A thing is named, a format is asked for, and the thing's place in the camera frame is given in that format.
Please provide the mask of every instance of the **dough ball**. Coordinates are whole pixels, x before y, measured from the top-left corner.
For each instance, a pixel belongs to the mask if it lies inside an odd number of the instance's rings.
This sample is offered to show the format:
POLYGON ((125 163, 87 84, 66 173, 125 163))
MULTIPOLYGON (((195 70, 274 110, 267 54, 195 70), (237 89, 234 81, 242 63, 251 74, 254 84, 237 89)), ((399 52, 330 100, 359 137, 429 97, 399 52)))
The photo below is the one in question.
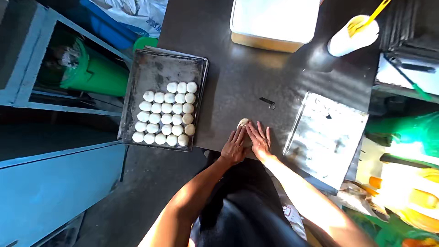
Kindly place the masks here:
POLYGON ((179 136, 182 133, 183 133, 183 126, 181 126, 181 125, 172 126, 172 134, 179 136))
POLYGON ((153 102, 154 101, 154 92, 153 91, 146 91, 143 94, 143 99, 148 101, 148 102, 153 102))
POLYGON ((183 105, 182 105, 182 104, 179 104, 179 103, 176 103, 176 104, 172 105, 172 111, 173 111, 175 114, 180 114, 180 113, 182 113, 182 112, 183 112, 183 105))
POLYGON ((186 100, 184 99, 184 94, 177 94, 175 95, 175 102, 179 103, 179 104, 184 104, 186 102, 186 100))
POLYGON ((166 138, 166 143, 168 143, 169 146, 177 145, 177 137, 173 134, 168 135, 166 138))
POLYGON ((151 134, 156 133, 158 131, 158 124, 155 123, 148 124, 148 126, 146 127, 146 131, 151 134))
POLYGON ((180 125, 183 122, 183 118, 180 114, 174 114, 172 116, 172 124, 173 125, 180 125))
POLYGON ((186 83, 185 82, 180 82, 178 83, 177 86, 177 92, 181 93, 181 94, 185 94, 186 93, 186 83))
POLYGON ((189 93, 195 93, 198 89, 198 85, 195 82, 189 82, 186 89, 189 93))
POLYGON ((177 141, 178 141, 178 144, 179 144, 180 146, 187 146, 188 143, 189 143, 189 137, 188 137, 187 135, 185 135, 185 134, 181 134, 181 135, 178 137, 177 141))
MULTIPOLYGON (((239 121, 238 126, 236 128, 238 128, 239 126, 242 126, 242 127, 246 126, 249 121, 250 121, 250 119, 248 119, 248 118, 241 119, 241 121, 239 121)), ((253 142, 252 142, 252 140, 250 139, 250 137, 248 136, 247 133, 244 134, 243 145, 246 148, 250 148, 251 146, 253 146, 253 142)))
POLYGON ((174 103, 175 102, 175 94, 173 93, 166 93, 165 94, 165 102, 166 103, 174 103))
POLYGON ((163 124, 170 124, 172 123, 172 115, 167 113, 167 114, 163 114, 162 116, 162 123, 163 124))
POLYGON ((165 100, 165 94, 164 93, 161 93, 161 92, 155 93, 155 95, 154 95, 154 101, 155 102, 163 103, 164 100, 165 100))
POLYGON ((238 126, 236 128, 238 128, 239 126, 242 126, 242 127, 246 126, 249 121, 250 121, 250 119, 248 119, 248 118, 241 119, 241 121, 239 121, 238 126))
POLYGON ((184 132, 187 135, 194 135, 195 134, 195 125, 193 125, 193 124, 186 125, 186 127, 184 127, 184 132))
POLYGON ((184 114, 183 115, 183 123, 184 124, 191 124, 192 121, 194 121, 194 117, 191 114, 184 114))
POLYGON ((193 93, 187 93, 184 96, 184 100, 186 100, 187 103, 193 104, 195 102, 195 95, 193 93))
POLYGON ((155 141, 155 134, 148 133, 143 137, 143 140, 146 142, 146 144, 153 144, 155 141))
POLYGON ((162 116, 160 116, 160 114, 151 113, 149 115, 149 122, 152 123, 152 124, 158 124, 160 122, 161 118, 162 118, 162 116))
POLYGON ((139 104, 139 108, 140 108, 140 110, 142 110, 142 111, 146 111, 146 112, 151 111, 151 106, 152 106, 151 102, 148 102, 148 101, 142 101, 142 102, 139 104))
POLYGON ((169 93, 175 93, 177 92, 177 82, 170 82, 168 83, 168 85, 166 86, 166 89, 168 90, 169 93))
POLYGON ((134 142, 137 142, 137 143, 140 143, 140 142, 142 142, 143 141, 143 136, 145 135, 145 133, 143 133, 143 131, 142 132, 135 132, 134 134, 133 134, 133 141, 134 142))
POLYGON ((163 103, 162 104, 162 112, 163 113, 171 113, 172 111, 172 105, 169 103, 163 103))
POLYGON ((137 119, 140 122, 148 122, 149 119, 149 112, 141 111, 137 114, 137 119))
POLYGON ((143 131, 145 131, 146 130, 146 123, 143 123, 143 122, 137 122, 135 125, 134 125, 134 128, 136 129, 136 131, 138 131, 138 132, 143 132, 143 131))
POLYGON ((166 136, 162 133, 155 136, 155 143, 161 145, 166 142, 166 136))
POLYGON ((162 112, 162 105, 160 103, 152 104, 151 111, 154 113, 161 113, 162 112))
POLYGON ((166 124, 162 126, 162 134, 170 135, 172 133, 172 125, 166 124))
POLYGON ((190 103, 186 103, 183 105, 183 112, 187 114, 191 114, 194 112, 194 105, 190 103))

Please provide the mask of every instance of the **hand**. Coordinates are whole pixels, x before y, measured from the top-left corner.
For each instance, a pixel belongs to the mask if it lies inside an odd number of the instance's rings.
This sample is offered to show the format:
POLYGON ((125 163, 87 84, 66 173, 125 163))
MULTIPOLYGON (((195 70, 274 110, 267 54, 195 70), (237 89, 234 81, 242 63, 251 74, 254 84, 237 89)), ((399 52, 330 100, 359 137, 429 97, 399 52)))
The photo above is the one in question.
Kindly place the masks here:
POLYGON ((243 161, 250 151, 250 149, 243 147, 245 132, 245 129, 241 126, 236 131, 232 131, 229 140, 224 145, 223 150, 221 150, 221 158, 231 162, 232 165, 243 161))
POLYGON ((264 162, 264 160, 267 157, 271 156, 270 127, 267 127, 266 135, 265 135, 264 131, 262 131, 261 123, 259 121, 257 123, 258 123, 258 130, 255 129, 252 122, 249 122, 246 128, 247 128, 247 133, 253 142, 253 146, 252 146, 253 152, 261 162, 264 162))

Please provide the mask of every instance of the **yellow brush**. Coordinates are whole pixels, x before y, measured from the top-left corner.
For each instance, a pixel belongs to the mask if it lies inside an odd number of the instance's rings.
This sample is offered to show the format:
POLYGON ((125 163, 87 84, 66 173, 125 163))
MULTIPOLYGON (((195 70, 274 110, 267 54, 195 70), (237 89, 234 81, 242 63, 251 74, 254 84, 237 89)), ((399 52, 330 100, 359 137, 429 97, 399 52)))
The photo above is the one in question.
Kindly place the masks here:
POLYGON ((384 0, 378 8, 374 11, 374 13, 369 17, 369 20, 367 20, 366 23, 362 24, 362 21, 360 22, 352 22, 348 26, 348 33, 349 37, 352 38, 354 34, 361 32, 364 30, 369 24, 372 23, 373 20, 381 13, 381 11, 390 3, 391 0, 384 0))

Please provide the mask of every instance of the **cabinet door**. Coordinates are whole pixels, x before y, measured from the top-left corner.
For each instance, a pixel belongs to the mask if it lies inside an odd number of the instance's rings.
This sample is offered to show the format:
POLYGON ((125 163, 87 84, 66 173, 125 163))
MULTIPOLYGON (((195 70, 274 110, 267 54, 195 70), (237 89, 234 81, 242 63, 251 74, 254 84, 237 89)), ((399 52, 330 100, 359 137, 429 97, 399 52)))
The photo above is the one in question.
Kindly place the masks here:
POLYGON ((0 169, 0 247, 28 247, 107 196, 124 155, 116 144, 0 169))

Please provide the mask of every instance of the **work table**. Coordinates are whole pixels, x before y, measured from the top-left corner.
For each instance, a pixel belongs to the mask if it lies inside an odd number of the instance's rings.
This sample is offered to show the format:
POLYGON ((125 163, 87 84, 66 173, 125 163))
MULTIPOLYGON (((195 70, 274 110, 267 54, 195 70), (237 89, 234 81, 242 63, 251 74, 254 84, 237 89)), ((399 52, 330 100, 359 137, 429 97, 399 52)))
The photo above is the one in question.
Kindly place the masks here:
POLYGON ((331 56, 326 45, 350 18, 370 15, 379 1, 325 0, 313 40, 295 53, 233 43, 232 4, 233 0, 170 0, 166 10, 158 47, 210 62, 196 146, 220 151, 238 122, 249 118, 272 128, 273 151, 279 155, 307 91, 367 112, 379 39, 340 58, 331 56), (276 108, 271 110, 260 97, 275 102, 276 108))

